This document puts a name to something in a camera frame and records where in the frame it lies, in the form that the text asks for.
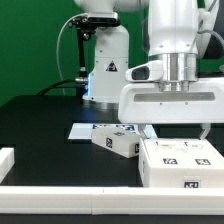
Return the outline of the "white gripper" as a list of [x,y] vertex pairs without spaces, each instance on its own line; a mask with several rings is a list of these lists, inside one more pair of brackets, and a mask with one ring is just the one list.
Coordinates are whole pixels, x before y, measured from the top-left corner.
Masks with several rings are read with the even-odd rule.
[[126,85],[120,97],[118,119],[138,125],[142,139],[149,139],[145,124],[201,125],[204,140],[210,123],[224,123],[224,78],[200,78],[188,91],[160,92],[156,83]]

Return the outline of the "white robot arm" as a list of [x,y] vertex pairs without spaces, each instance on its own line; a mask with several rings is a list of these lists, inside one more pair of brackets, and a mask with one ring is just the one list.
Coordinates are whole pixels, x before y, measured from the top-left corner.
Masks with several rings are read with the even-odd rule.
[[[224,77],[200,77],[198,60],[219,57],[212,39],[221,40],[224,0],[74,0],[97,30],[94,69],[87,101],[116,103],[120,122],[148,124],[224,123]],[[147,58],[129,67],[134,56],[118,13],[143,7],[143,49]]]

